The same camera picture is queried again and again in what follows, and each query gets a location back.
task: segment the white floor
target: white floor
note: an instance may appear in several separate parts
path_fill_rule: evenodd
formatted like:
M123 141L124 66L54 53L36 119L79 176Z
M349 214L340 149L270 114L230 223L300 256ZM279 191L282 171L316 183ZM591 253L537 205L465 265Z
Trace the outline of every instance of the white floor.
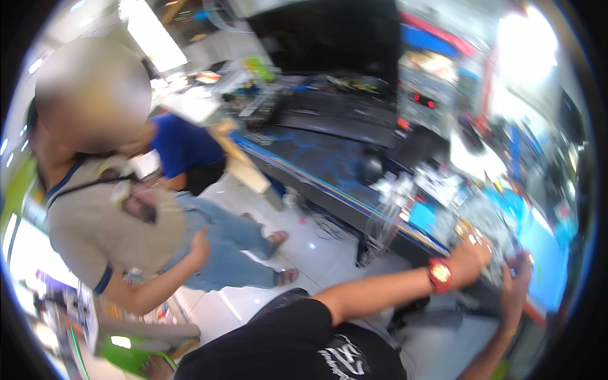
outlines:
M289 240L278 249L271 260L264 261L264 264L277 270L297 268L300 271L300 277L296 282L282 288L224 288L210 293L178 289L176 297L180 304L188 312L192 322L201 329L202 344L244 325L263 305L289 288L299 287L306 289L310 294L316 294L324 288L366 275L410 268L405 259L396 255L379 258L368 268L357 268L354 265L357 246L355 238L341 232L342 240L335 240L319 232L310 217L302 221L301 214L293 209L284 208L280 212L274 210L264 198L240 184L229 174L210 186L201 197L213 201L234 214L250 213L256 221L264 224L265 235L275 230L287 231L290 235ZM432 297L431 305L450 302L449 296L442 299ZM438 371L435 367L432 376L428 378L446 380L455 378L458 374L452 376L453 370L447 371L447 368L453 368L453 365L463 362L463 350L459 346L464 349L464 356L472 358L486 344L495 328L494 321L482 320L476 323L475 319L468 319L461 327L462 331L458 332L458 336L466 337L459 339L463 343L460 345L456 342L455 345L446 347L445 358L442 360L452 365L446 366L443 375L441 369Z

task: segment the wristwatch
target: wristwatch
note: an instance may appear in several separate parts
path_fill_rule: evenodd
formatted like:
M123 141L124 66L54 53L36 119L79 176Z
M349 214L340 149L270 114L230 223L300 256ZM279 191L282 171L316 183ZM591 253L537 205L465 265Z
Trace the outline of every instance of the wristwatch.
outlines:
M447 292L452 289L452 269L444 258L429 260L429 278L435 288L435 293Z

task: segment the sandal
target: sandal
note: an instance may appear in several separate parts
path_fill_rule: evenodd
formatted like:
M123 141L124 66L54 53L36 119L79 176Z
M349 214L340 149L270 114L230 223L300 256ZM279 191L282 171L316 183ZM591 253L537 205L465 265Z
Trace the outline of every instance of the sandal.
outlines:
M266 239L268 241L270 241L270 244L272 245L272 249L276 249L281 244L283 244L288 238L289 238L289 234L287 232L275 231L272 234L270 234L270 236L268 236Z
M299 275L300 271L298 271L297 269L287 269L286 271L281 272L278 275L277 284L275 286L279 287L289 285L295 282L298 279Z

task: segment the beige t-shirt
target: beige t-shirt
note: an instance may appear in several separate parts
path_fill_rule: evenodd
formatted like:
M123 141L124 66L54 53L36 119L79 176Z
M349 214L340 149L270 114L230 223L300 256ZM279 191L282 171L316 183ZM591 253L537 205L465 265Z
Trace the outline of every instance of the beige t-shirt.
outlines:
M119 156L86 161L49 191L49 202L78 185L132 172ZM48 210L47 225L53 249L99 293L113 271L139 268L155 274L185 232L184 213L172 193L134 181L96 184L60 196Z

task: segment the hair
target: hair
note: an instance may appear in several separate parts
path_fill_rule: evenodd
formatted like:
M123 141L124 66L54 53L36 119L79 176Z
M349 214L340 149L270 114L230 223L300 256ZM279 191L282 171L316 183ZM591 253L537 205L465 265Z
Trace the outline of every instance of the hair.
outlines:
M30 102L30 106L27 109L27 133L28 135L34 134L36 133L36 130L38 129L38 110L36 109L36 97L34 96L32 98L32 101ZM88 159L104 159L104 158L108 158L110 156L113 156L117 154L116 151L109 151L109 152L105 152L105 153L82 153L82 152L75 152L74 153L74 160L75 161L86 161ZM40 183L40 187L42 188L42 190L47 193L48 192L48 188L46 183L44 183L44 177L42 177L41 172L40 172L40 165L37 164L36 165L36 172L38 173L38 182Z

